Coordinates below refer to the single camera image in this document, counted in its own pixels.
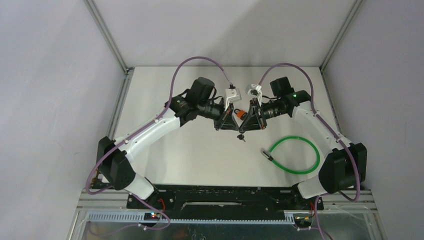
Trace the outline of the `orange black padlock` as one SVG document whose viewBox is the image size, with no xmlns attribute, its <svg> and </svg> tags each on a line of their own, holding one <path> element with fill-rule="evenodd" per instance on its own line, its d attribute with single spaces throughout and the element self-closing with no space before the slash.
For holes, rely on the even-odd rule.
<svg viewBox="0 0 424 240">
<path fill-rule="evenodd" d="M 244 120 L 246 119 L 247 114 L 248 114 L 246 111 L 241 110 L 241 109 L 238 109 L 238 108 L 236 108 L 236 109 L 234 110 L 234 113 L 235 113 L 235 114 L 236 114 L 236 116 L 237 116 L 240 120 L 242 120 L 242 121 L 244 121 Z"/>
</svg>

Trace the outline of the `black-headed key bunch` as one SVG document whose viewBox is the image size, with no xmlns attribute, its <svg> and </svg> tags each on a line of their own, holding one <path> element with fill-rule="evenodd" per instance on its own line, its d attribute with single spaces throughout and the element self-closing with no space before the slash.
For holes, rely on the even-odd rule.
<svg viewBox="0 0 424 240">
<path fill-rule="evenodd" d="M 243 142 L 245 142 L 245 141 L 246 141 L 246 140 L 245 140 L 245 136 L 244 136 L 244 134 L 239 134 L 239 135 L 237 135 L 237 138 L 238 138 L 239 140 L 243 141 Z"/>
</svg>

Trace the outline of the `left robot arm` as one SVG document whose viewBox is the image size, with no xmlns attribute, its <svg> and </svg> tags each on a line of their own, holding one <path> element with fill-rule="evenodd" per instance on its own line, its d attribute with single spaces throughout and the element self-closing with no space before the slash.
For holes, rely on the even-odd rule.
<svg viewBox="0 0 424 240">
<path fill-rule="evenodd" d="M 215 102 L 215 94 L 214 82 L 199 77 L 190 88 L 167 101 L 164 110 L 137 129 L 116 139 L 102 138 L 98 143 L 96 160 L 100 173 L 115 190 L 125 190 L 138 196 L 138 201 L 145 208 L 156 206 L 158 194 L 154 185 L 135 172 L 133 163 L 154 142 L 198 116 L 211 119 L 217 131 L 238 131 L 233 112 L 234 102 L 241 100 L 239 89 L 230 84 L 219 103 Z"/>
</svg>

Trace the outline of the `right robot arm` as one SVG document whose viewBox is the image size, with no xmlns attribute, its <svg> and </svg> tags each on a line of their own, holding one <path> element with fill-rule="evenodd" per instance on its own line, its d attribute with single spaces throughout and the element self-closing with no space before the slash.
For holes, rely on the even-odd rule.
<svg viewBox="0 0 424 240">
<path fill-rule="evenodd" d="M 298 191 L 290 196 L 291 204 L 297 209 L 304 209 L 312 197 L 334 194 L 349 187 L 359 191 L 366 174 L 366 147 L 362 143 L 354 144 L 335 132 L 315 109 L 310 93 L 295 91 L 287 77 L 272 81 L 270 86 L 275 100 L 268 102 L 262 101 L 259 84 L 247 86 L 246 92 L 252 99 L 239 132 L 263 130 L 268 119 L 287 114 L 307 131 L 325 157 L 316 176 L 297 184 Z"/>
</svg>

